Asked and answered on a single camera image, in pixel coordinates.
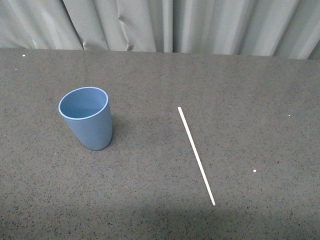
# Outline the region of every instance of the plastic cup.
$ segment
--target plastic cup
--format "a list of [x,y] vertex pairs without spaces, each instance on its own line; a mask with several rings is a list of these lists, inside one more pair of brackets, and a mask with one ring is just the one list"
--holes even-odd
[[112,138],[112,118],[107,93],[87,86],[66,94],[59,112],[79,141],[91,150],[101,150]]

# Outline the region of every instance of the curtain fold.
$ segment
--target curtain fold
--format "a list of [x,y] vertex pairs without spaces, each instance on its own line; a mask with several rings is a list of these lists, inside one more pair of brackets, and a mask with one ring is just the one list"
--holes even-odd
[[320,0],[0,0],[0,47],[320,59]]

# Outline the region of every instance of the white stick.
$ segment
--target white stick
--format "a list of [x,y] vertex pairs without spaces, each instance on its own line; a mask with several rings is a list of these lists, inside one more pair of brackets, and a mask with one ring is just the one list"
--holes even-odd
[[191,146],[192,146],[192,149],[193,149],[193,152],[194,152],[196,161],[198,162],[198,165],[199,165],[199,168],[200,168],[200,171],[201,171],[201,174],[202,174],[202,177],[203,177],[203,180],[204,180],[206,189],[207,189],[207,191],[208,191],[208,193],[209,193],[211,202],[212,202],[213,206],[215,206],[216,203],[215,203],[215,200],[214,200],[214,196],[212,196],[212,192],[211,192],[211,190],[210,190],[210,186],[209,186],[209,183],[208,183],[208,180],[207,180],[207,177],[206,177],[204,168],[202,167],[202,164],[201,164],[201,161],[200,161],[200,158],[199,158],[199,155],[198,155],[198,152],[197,152],[197,149],[196,149],[194,140],[192,139],[192,136],[191,136],[191,133],[190,133],[190,130],[189,130],[187,121],[186,121],[186,119],[185,119],[184,112],[182,111],[181,107],[178,107],[178,111],[179,111],[179,113],[180,113],[180,116],[181,116],[181,119],[182,119],[184,128],[185,128],[185,130],[186,130],[186,134],[187,134],[188,137],[189,137],[189,141],[190,141],[190,143],[191,143]]

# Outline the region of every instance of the cup rim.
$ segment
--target cup rim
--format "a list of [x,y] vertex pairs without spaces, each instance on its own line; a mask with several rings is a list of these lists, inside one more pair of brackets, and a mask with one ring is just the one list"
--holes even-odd
[[[95,114],[92,114],[92,115],[90,115],[90,116],[86,116],[86,117],[75,118],[75,117],[70,117],[70,116],[65,115],[65,114],[61,111],[61,103],[63,102],[63,100],[64,100],[68,95],[72,94],[72,93],[75,92],[75,91],[79,91],[79,90],[81,90],[81,89],[96,89],[96,90],[99,90],[99,91],[103,92],[104,95],[105,95],[105,97],[106,97],[106,101],[105,101],[104,106],[100,109],[100,111],[98,111],[98,112],[96,112]],[[63,98],[61,98],[61,100],[60,100],[60,102],[59,102],[58,109],[59,109],[60,114],[61,114],[64,118],[66,118],[66,119],[70,119],[70,120],[85,120],[85,119],[92,118],[92,117],[98,115],[99,113],[101,113],[101,112],[106,108],[106,106],[108,105],[108,102],[109,102],[108,94],[107,94],[103,89],[98,88],[98,87],[95,87],[95,86],[84,86],[84,87],[80,87],[80,88],[74,89],[74,90],[68,92],[66,95],[64,95]]]

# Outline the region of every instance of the gray table surface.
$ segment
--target gray table surface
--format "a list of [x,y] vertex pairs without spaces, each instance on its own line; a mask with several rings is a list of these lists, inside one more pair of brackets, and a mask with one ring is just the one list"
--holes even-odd
[[[58,111],[84,86],[100,151]],[[0,239],[320,239],[319,103],[315,60],[2,48]]]

